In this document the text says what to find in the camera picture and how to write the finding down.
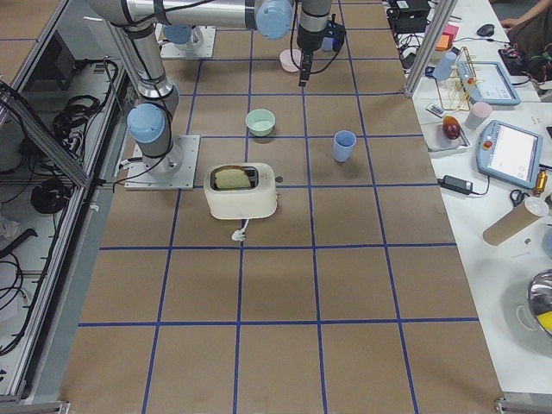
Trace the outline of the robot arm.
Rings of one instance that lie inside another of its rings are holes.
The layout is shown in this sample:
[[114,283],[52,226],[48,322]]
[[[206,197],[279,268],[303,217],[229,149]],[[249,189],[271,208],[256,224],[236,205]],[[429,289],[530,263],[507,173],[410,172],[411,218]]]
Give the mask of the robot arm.
[[110,25],[125,66],[134,72],[140,101],[129,112],[127,125],[141,150],[143,174],[163,179],[182,167],[185,152],[173,139],[179,93],[166,75],[155,26],[247,28],[279,39],[292,22],[289,1],[90,1],[89,5]]
[[292,29],[301,58],[298,85],[315,72],[314,52],[330,31],[330,1],[156,1],[154,15],[165,24],[247,28],[277,40]]

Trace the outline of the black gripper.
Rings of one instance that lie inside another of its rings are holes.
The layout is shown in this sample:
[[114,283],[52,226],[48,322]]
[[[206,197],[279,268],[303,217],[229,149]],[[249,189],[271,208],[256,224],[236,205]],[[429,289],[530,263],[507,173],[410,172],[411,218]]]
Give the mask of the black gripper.
[[312,68],[313,54],[302,52],[300,70],[299,70],[299,87],[305,87],[310,78],[311,68]]

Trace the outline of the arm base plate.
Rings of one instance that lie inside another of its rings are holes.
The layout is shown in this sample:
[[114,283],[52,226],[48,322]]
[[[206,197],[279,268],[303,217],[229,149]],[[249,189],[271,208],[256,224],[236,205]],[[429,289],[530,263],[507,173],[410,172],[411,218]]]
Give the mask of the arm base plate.
[[215,27],[163,25],[157,34],[163,60],[200,60],[213,55]]
[[172,151],[154,167],[153,159],[131,163],[130,179],[124,186],[131,191],[191,190],[197,169],[200,135],[173,135]]

